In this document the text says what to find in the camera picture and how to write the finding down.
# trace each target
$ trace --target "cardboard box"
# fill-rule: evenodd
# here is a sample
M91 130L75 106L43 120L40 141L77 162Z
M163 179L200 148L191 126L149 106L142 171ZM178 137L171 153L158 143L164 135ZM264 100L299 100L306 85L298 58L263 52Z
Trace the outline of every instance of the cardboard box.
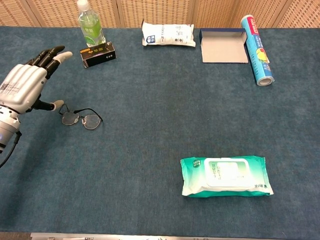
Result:
M117 58L116 50L110 41L82 49L80 54L85 68Z
M244 28L201 28L203 63L248 63Z

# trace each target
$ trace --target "robotic hand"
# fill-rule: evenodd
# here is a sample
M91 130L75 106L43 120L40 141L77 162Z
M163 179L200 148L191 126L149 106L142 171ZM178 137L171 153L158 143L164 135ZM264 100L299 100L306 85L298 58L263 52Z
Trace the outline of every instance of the robotic hand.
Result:
M61 63L72 56L70 51L58 54L64 49L65 46L57 46L44 50L26 64L16 65L0 85L0 154L14 133L17 135L13 149L18 143L21 136L18 120L20 114L28 113L32 109L54 111L64 104L62 100L53 103L40 100L47 80Z

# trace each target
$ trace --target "blue carpet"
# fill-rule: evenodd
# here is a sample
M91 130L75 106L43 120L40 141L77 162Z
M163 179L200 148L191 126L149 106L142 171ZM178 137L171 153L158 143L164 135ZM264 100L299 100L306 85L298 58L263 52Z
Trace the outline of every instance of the blue carpet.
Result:
M105 29L117 59L87 69L79 28L0 31L0 80L65 45L74 56L41 100L104 119L90 131L57 112L20 116L23 136L0 169L0 231L320 239L320 29L260 29L275 78L266 87L250 64L202 63L198 29L196 48L143 47L140 29ZM266 157L274 195L182 196L180 159L243 155Z

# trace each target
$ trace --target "bottle cap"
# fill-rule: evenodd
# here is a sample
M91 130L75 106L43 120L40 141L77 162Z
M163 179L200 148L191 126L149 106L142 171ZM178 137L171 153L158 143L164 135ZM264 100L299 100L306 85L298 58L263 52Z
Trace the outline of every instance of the bottle cap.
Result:
M88 11L90 9L88 0L78 0L76 4L78 5L79 10L82 12Z

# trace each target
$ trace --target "blue roll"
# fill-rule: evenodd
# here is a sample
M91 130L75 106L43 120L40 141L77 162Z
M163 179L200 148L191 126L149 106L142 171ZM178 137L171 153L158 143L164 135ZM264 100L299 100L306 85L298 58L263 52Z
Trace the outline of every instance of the blue roll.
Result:
M245 29L247 39L246 46L249 52L255 81L258 86L267 86L274 82L267 57L255 19L252 15L246 15L241 19L241 25Z

